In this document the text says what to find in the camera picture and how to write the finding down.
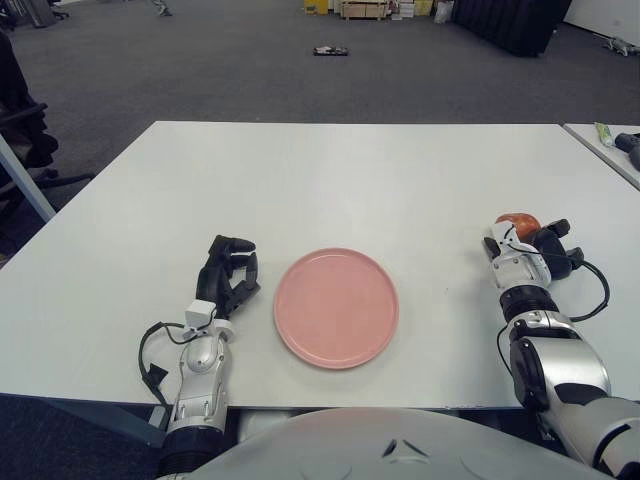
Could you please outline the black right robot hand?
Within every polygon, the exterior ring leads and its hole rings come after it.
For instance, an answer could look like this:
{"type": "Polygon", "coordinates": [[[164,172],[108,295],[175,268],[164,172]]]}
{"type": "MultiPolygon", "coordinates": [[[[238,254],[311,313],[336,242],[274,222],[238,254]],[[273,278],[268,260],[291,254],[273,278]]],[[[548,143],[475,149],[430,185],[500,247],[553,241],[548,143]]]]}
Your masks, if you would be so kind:
{"type": "Polygon", "coordinates": [[[566,250],[561,242],[570,229],[567,219],[541,225],[531,214],[503,214],[492,225],[490,235],[483,238],[483,244],[492,261],[502,255],[523,256],[545,279],[560,280],[584,260],[579,247],[566,250]]]}

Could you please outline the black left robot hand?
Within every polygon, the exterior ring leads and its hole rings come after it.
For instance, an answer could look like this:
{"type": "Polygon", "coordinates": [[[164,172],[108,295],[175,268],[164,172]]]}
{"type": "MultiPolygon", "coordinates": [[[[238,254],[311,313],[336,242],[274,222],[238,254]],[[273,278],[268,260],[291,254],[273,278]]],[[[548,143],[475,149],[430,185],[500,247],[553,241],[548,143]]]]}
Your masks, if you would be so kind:
{"type": "Polygon", "coordinates": [[[208,250],[197,284],[197,300],[216,305],[216,319],[231,315],[260,289],[256,245],[248,240],[217,235],[208,250]]]}

